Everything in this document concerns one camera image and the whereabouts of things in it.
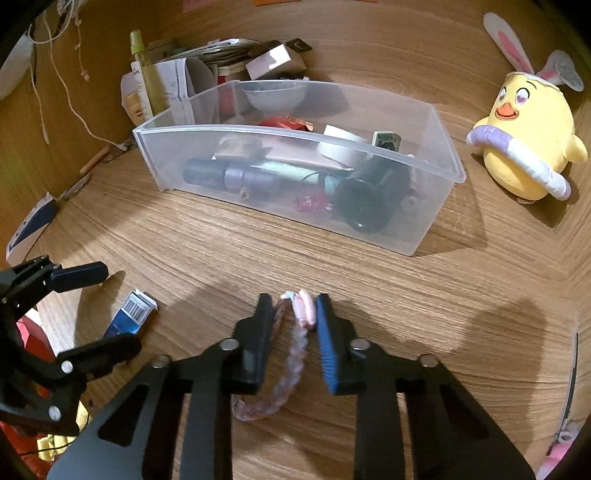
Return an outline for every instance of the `plush toy eye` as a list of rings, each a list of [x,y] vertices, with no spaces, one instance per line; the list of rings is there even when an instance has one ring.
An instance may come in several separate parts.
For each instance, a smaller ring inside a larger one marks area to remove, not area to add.
[[[523,105],[529,97],[530,91],[527,88],[520,88],[515,94],[515,103],[517,105]]]

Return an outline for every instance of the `white cable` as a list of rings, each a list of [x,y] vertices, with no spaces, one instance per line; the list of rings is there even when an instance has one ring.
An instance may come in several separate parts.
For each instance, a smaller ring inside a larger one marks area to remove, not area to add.
[[[80,75],[82,75],[82,77],[87,82],[89,82],[90,75],[88,75],[88,71],[82,65],[82,32],[80,31],[80,24],[82,23],[82,20],[80,20],[78,14],[76,14],[76,19],[74,20],[74,23],[76,24],[76,28],[78,29],[78,45],[74,47],[74,50],[78,50],[78,63],[80,64]]]
[[[41,106],[41,97],[39,96],[39,92],[37,91],[37,87],[35,85],[34,79],[34,69],[33,69],[33,57],[31,56],[31,85],[33,85],[33,92],[35,92],[35,96],[37,97],[37,103],[39,104],[39,114],[41,115],[41,130],[43,131],[43,138],[45,139],[45,143],[49,145],[49,135],[47,135],[47,128],[45,127],[45,119],[43,118],[43,107]]]
[[[55,37],[53,37],[53,38],[51,37],[51,30],[49,30],[49,27],[47,27],[47,34],[49,35],[49,40],[44,40],[44,41],[34,40],[33,38],[31,38],[31,27],[33,26],[33,24],[29,25],[29,29],[27,30],[27,37],[29,37],[30,40],[35,45],[47,45],[48,43],[49,43],[49,45],[51,45],[51,42],[60,38],[64,34],[64,32],[68,29],[68,25],[70,25],[70,20],[72,20],[72,16],[73,16],[73,12],[74,12],[75,8],[76,8],[76,0],[72,0],[72,5],[70,6],[70,11],[68,12],[68,19],[66,20],[65,25],[61,28],[60,32]]]
[[[49,23],[47,23],[47,15],[45,12],[43,12],[43,23],[45,23],[45,28],[47,29],[47,33],[51,37],[51,30],[49,28]],[[88,128],[86,121],[80,116],[80,114],[78,112],[76,112],[76,110],[74,110],[74,107],[72,106],[72,99],[70,97],[70,91],[68,90],[68,86],[66,85],[66,82],[64,81],[64,79],[61,77],[60,72],[57,70],[56,61],[53,59],[53,43],[52,42],[49,43],[49,58],[51,59],[51,64],[53,65],[53,70],[55,71],[57,77],[60,79],[61,84],[64,86],[64,89],[66,90],[66,96],[68,98],[68,106],[70,107],[70,110],[72,111],[72,113],[74,115],[76,115],[78,117],[78,120],[80,120],[80,122],[82,122],[82,125],[84,125],[84,128],[86,128],[86,131],[88,132],[88,134],[91,137],[96,138],[97,140],[101,140],[103,142],[110,143],[111,145],[116,146],[120,150],[124,150],[124,151],[127,150],[127,147],[125,145],[112,142],[111,140],[107,140],[106,138],[99,137],[99,136],[95,135],[94,133],[92,133],[90,131],[90,128]]]

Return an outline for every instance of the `orange beak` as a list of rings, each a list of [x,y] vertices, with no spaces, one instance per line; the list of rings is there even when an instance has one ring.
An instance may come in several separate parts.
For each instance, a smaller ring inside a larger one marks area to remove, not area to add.
[[[505,102],[495,110],[495,117],[499,120],[515,120],[519,116],[519,111],[515,110],[509,102]]]

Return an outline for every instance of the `plastic bowl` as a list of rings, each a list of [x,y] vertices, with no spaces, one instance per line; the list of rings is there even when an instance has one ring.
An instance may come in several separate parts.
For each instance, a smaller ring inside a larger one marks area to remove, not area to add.
[[[269,113],[290,113],[296,108],[306,96],[308,86],[301,80],[300,85],[294,85],[288,88],[272,88],[248,90],[244,88],[244,93],[248,101],[257,110]]]

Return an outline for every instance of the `small box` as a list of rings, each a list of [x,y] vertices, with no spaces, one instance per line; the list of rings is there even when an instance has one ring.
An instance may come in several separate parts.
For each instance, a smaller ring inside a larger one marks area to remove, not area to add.
[[[290,130],[301,130],[303,132],[312,132],[314,125],[300,118],[289,115],[273,115],[265,118],[260,127],[288,128]]]
[[[154,310],[158,310],[154,299],[140,290],[133,291],[115,313],[103,338],[114,337],[120,333],[138,333]]]
[[[279,78],[282,74],[296,74],[306,69],[300,54],[287,45],[278,45],[246,64],[252,80]]]

